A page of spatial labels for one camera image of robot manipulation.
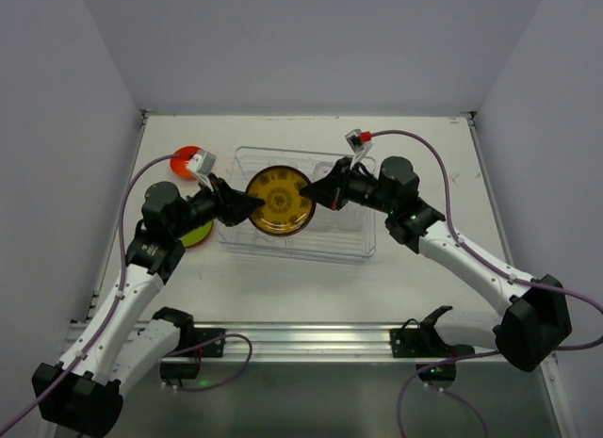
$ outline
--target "yellow disc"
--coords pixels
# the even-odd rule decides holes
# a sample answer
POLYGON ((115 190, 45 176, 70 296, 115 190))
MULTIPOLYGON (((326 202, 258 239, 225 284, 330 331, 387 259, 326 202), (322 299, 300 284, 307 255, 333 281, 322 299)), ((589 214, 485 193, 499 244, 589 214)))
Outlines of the yellow disc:
POLYGON ((191 231, 187 235, 184 235, 180 238, 180 241, 183 243, 185 248, 194 247, 195 245, 203 242, 209 233, 211 233, 211 229, 214 227, 214 222, 210 221, 205 226, 201 228, 197 228, 194 231, 191 231))
POLYGON ((314 202, 300 195, 300 189, 309 184, 305 174, 291 167, 273 166, 258 172, 245 192, 266 202, 250 217, 253 226, 279 237, 301 231, 316 209, 314 202))

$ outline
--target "white table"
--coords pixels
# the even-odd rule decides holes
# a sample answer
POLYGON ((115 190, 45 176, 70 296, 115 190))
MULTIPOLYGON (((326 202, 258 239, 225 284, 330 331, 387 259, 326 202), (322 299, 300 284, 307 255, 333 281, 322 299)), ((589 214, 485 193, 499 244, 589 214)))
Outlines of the white table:
MULTIPOLYGON (((136 170, 152 158, 182 146, 198 145, 218 157, 215 173, 228 179, 239 146, 346 154, 350 148, 343 137, 354 128, 405 129, 428 139, 448 169, 455 225, 486 250, 503 257, 483 173, 464 118, 151 116, 136 170)), ((378 164, 396 154, 413 162, 421 179, 421 197, 444 211, 442 176, 432 155, 419 143, 398 136, 375 139, 370 152, 378 164)), ((161 180, 174 182, 183 195, 197 188, 177 178, 168 162, 150 169, 133 189, 126 209, 126 246, 140 218, 144 191, 161 180)), ((443 304, 461 310, 491 310, 485 300, 446 270, 398 245, 387 233, 384 218, 377 216, 376 253, 361 266, 232 254, 213 235, 187 252, 141 319, 149 319, 166 305, 203 322, 400 323, 410 317, 422 318, 443 304)), ((116 240, 100 300, 118 270, 116 240)))

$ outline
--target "transparent storage bin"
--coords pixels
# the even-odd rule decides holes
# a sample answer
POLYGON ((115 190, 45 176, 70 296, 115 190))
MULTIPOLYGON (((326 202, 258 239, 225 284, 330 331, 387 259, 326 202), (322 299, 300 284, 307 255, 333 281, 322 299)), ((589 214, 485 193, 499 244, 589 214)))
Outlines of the transparent storage bin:
MULTIPOLYGON (((334 162, 343 156, 242 146, 235 152, 228 183, 245 191, 259 171, 273 165, 296 168, 314 182, 330 172, 334 162)), ((363 163, 374 171, 374 159, 367 157, 363 163)), ((317 204, 310 223, 295 235, 265 235, 246 220, 232 228, 220 225, 218 240, 233 252, 360 264, 375 253, 375 212, 354 203, 340 211, 317 204)))

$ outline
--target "gray wall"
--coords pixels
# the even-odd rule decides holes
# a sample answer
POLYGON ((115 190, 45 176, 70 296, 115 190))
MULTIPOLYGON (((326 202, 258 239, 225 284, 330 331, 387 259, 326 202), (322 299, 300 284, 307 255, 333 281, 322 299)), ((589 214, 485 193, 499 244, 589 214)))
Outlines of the gray wall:
POLYGON ((539 0, 86 0, 139 106, 476 110, 539 0))
MULTIPOLYGON (((603 300, 603 0, 543 0, 478 115, 516 263, 603 300)), ((571 300, 571 342, 601 316, 571 300)), ((603 435, 603 349, 560 354, 581 436, 603 435)))
MULTIPOLYGON (((33 399, 112 237, 139 113, 82 0, 0 0, 0 424, 33 399)), ((34 436, 33 413, 7 436, 34 436)))

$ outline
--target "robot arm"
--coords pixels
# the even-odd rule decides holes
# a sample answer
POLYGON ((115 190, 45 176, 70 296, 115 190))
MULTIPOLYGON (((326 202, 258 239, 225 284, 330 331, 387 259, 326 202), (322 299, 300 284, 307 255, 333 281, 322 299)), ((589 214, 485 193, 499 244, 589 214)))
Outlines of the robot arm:
POLYGON ((170 182, 147 190, 142 220, 126 253, 123 290, 118 278, 77 342, 58 363, 41 364, 32 377, 45 420, 92 438, 106 436, 120 416, 125 394, 191 333, 190 315, 176 312, 186 316, 182 319, 160 311, 137 339, 123 347, 140 314, 182 259, 185 249, 180 237, 212 219, 235 226, 264 205, 263 200, 232 190, 213 174, 204 175, 200 181, 205 187, 186 199, 170 182), (75 363, 70 373, 63 373, 75 363), (60 385, 46 392, 61 376, 60 385))
POLYGON ((571 332, 565 297, 525 287, 513 280, 531 280, 562 287, 553 277, 540 280, 513 268, 458 234, 486 261, 511 273, 503 278, 479 263, 450 234, 446 218, 418 196, 419 178, 411 162, 403 157, 388 157, 381 164, 379 177, 359 170, 358 157, 344 157, 323 179, 304 187, 300 193, 332 210, 348 201, 386 214, 389 234, 411 251, 421 254, 454 273, 493 308, 491 315, 453 314, 451 307, 439 308, 424 320, 417 333, 422 339, 443 345, 466 344, 498 349, 516 367, 532 371, 571 332))

